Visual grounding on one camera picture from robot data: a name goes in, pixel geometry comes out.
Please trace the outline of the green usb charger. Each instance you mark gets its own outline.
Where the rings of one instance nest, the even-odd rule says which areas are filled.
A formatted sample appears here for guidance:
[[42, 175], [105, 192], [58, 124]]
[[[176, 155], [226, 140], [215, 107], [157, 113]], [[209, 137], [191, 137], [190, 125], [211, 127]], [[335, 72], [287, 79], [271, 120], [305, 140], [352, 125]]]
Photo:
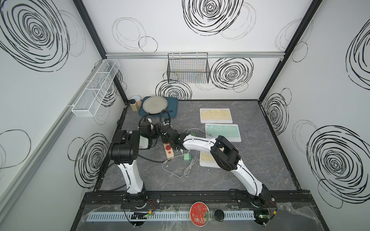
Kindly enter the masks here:
[[192, 159], [192, 154], [191, 153], [184, 154], [184, 161], [190, 161], [191, 159]]

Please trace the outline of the yellow wireless keyboard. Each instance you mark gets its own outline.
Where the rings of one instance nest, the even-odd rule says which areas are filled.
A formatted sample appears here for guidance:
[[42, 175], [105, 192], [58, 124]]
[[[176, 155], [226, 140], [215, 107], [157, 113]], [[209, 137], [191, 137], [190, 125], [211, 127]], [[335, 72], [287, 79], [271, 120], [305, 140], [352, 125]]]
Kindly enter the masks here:
[[200, 152], [199, 165], [202, 167], [220, 168], [213, 156], [207, 152]]
[[220, 123], [220, 124], [232, 124], [232, 116], [229, 108], [201, 108], [200, 122], [201, 123]]

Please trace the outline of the green wireless keyboard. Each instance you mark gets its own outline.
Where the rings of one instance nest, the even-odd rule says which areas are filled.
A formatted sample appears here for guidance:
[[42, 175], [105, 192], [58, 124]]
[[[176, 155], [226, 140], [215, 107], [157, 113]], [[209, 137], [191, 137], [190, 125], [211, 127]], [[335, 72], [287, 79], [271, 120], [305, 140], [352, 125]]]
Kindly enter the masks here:
[[230, 142], [241, 142], [239, 126], [236, 124], [205, 124], [206, 138], [224, 136]]

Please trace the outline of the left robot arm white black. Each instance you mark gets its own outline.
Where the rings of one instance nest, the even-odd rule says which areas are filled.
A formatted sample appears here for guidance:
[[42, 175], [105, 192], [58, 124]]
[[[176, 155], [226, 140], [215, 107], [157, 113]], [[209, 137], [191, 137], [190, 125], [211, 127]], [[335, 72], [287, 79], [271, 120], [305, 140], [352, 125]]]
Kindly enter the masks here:
[[125, 200], [147, 199], [146, 189], [140, 177], [137, 158], [139, 150], [150, 149], [155, 126], [148, 114], [144, 115], [138, 123], [138, 129], [133, 131], [118, 130], [115, 132], [108, 149], [108, 157], [120, 169], [125, 183]]

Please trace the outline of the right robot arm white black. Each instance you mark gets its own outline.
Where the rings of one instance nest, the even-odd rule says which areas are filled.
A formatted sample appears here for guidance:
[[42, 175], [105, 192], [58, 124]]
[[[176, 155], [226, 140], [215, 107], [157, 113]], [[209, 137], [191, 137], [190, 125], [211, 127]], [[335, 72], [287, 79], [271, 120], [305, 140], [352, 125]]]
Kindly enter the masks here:
[[195, 150], [212, 155], [218, 166], [233, 173], [246, 188], [248, 194], [261, 204], [272, 201], [273, 193], [261, 183], [244, 164], [239, 150], [224, 136], [215, 139], [196, 137], [187, 133], [178, 133], [172, 127], [170, 113], [162, 110], [160, 121], [155, 128], [157, 133], [176, 151]]

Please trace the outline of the beige power strip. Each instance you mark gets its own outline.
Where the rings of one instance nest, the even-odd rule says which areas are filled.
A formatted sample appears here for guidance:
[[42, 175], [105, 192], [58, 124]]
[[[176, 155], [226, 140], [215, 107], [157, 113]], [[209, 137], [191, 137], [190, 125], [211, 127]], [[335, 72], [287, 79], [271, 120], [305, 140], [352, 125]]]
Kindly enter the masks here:
[[165, 150], [167, 159], [173, 158], [174, 157], [174, 151], [173, 151], [170, 143], [168, 141], [163, 141], [162, 143], [163, 143], [163, 146], [164, 146], [164, 150]]

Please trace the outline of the teal tray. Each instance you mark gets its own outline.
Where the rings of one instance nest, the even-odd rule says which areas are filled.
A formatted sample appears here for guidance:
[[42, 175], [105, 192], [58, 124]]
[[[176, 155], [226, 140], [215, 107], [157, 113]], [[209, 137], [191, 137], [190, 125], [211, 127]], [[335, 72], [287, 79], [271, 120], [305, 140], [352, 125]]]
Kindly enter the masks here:
[[[147, 96], [143, 99], [142, 103], [151, 96]], [[177, 114], [178, 109], [178, 99], [173, 97], [165, 97], [165, 99], [168, 101], [168, 106], [166, 110], [173, 110]], [[139, 115], [144, 116], [146, 115], [146, 112], [143, 110], [143, 106], [141, 105], [141, 108], [139, 110]]]

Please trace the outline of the grey round plate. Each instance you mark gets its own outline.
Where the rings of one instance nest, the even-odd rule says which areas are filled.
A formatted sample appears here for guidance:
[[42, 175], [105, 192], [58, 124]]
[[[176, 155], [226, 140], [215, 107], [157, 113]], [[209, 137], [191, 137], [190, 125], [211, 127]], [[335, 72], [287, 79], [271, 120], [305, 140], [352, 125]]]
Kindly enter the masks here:
[[162, 96], [151, 96], [143, 102], [143, 110], [146, 113], [158, 114], [168, 106], [168, 101]]

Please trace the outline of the red round emergency button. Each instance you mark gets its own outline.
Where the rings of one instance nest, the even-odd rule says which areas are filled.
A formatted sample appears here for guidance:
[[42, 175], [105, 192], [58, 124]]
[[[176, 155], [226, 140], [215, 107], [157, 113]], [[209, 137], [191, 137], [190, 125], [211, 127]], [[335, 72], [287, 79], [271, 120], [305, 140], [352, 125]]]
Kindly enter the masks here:
[[210, 220], [210, 210], [203, 202], [195, 202], [190, 208], [190, 220], [197, 227], [205, 226]]

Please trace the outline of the black round knob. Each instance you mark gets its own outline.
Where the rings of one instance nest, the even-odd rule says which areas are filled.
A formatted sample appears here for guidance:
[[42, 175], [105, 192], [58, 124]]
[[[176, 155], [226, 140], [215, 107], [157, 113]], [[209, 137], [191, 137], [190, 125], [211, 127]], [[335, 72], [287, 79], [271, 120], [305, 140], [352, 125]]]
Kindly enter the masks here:
[[221, 222], [221, 221], [224, 221], [225, 219], [225, 213], [224, 211], [220, 210], [220, 209], [217, 209], [215, 212], [214, 212], [214, 218]]

